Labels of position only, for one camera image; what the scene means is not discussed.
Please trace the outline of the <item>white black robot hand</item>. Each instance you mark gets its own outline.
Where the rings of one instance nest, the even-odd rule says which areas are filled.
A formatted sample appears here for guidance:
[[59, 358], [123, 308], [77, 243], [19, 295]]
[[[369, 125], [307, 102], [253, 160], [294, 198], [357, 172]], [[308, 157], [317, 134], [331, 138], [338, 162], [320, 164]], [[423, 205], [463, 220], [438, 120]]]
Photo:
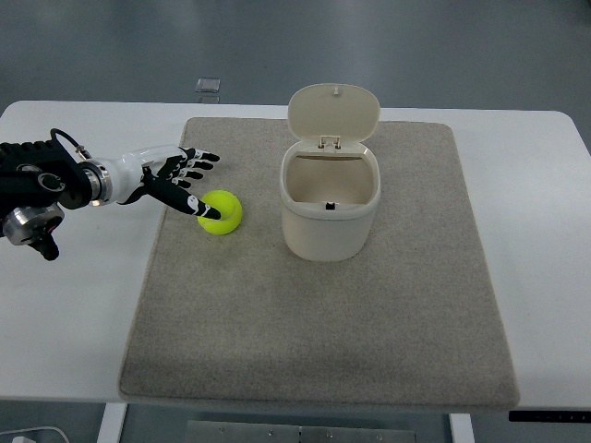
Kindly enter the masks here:
[[150, 196], [179, 212], [218, 221], [221, 212], [188, 190], [219, 160], [206, 150], [176, 145], [135, 150], [109, 164], [113, 200], [128, 205]]

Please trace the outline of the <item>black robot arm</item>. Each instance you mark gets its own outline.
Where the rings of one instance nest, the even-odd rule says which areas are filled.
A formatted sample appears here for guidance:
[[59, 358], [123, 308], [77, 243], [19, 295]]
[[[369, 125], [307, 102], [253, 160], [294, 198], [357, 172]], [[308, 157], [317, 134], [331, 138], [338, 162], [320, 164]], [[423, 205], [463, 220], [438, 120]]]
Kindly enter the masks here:
[[1, 236], [12, 245], [57, 259], [53, 231], [64, 210], [106, 203], [112, 194], [105, 167], [61, 129], [46, 141], [1, 144]]

